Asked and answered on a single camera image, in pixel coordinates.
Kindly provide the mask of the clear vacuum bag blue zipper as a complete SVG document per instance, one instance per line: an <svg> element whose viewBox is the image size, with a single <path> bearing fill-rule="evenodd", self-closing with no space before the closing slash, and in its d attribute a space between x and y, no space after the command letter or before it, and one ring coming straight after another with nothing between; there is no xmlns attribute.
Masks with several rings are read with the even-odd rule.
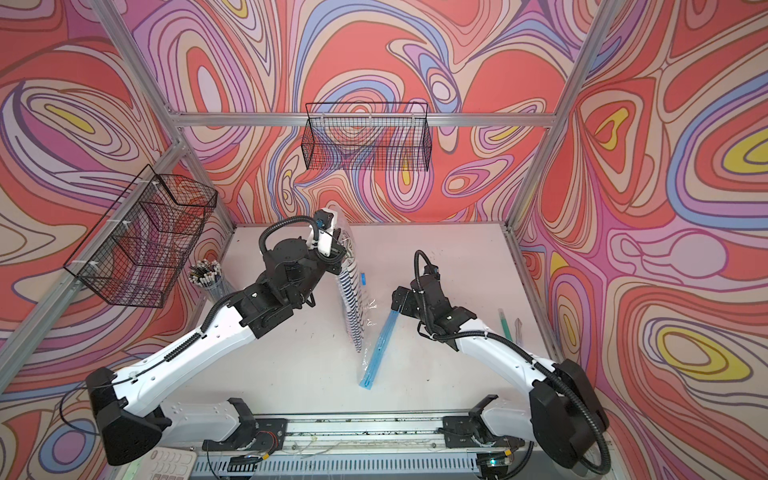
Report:
<svg viewBox="0 0 768 480"><path fill-rule="evenodd" d="M346 233L353 240L358 270L362 280L364 342L362 352L357 353L355 351L360 360L357 377L360 387L372 390L384 361L399 312L388 310L387 318L381 321L374 318L375 314L384 313L384 311L378 309L375 298L368 291L366 276L359 261L357 242L354 239L350 224L342 212L336 213L336 219L336 227L340 229L339 240L343 233Z"/></svg>

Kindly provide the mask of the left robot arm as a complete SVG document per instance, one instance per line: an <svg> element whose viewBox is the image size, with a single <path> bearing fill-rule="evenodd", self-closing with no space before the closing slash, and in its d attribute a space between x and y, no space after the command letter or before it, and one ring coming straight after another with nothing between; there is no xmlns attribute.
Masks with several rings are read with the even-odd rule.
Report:
<svg viewBox="0 0 768 480"><path fill-rule="evenodd" d="M263 338L295 311L315 306L316 286L325 274L340 274L347 254L338 218L324 208L267 227L258 240L265 269L253 284L216 301L196 329L148 358L119 371L101 367L86 377L95 434L109 465L129 464L161 444L255 449L261 432L243 400L185 412L165 401L220 358Z"/></svg>

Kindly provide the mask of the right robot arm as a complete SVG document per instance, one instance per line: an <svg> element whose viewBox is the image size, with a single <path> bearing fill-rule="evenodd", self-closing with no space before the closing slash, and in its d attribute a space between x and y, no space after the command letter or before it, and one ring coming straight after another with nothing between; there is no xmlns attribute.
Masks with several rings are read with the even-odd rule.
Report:
<svg viewBox="0 0 768 480"><path fill-rule="evenodd" d="M416 320L418 334L481 362L528 398L525 409L508 407L495 394L481 401L471 415L477 441L517 438L538 445L562 468L608 474L610 422L584 369L571 360L535 355L494 332L474 312L452 305L438 266L424 251L415 252L413 270L410 285L394 291L393 304Z"/></svg>

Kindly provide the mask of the black white striped tank top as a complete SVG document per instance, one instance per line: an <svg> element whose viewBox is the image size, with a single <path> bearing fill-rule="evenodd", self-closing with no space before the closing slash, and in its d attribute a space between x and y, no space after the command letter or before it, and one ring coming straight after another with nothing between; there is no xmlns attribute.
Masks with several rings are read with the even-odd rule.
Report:
<svg viewBox="0 0 768 480"><path fill-rule="evenodd" d="M343 233L340 237L340 244L346 250L337 277L345 328L355 351L361 353L364 342L362 280L358 270L353 240L346 233Z"/></svg>

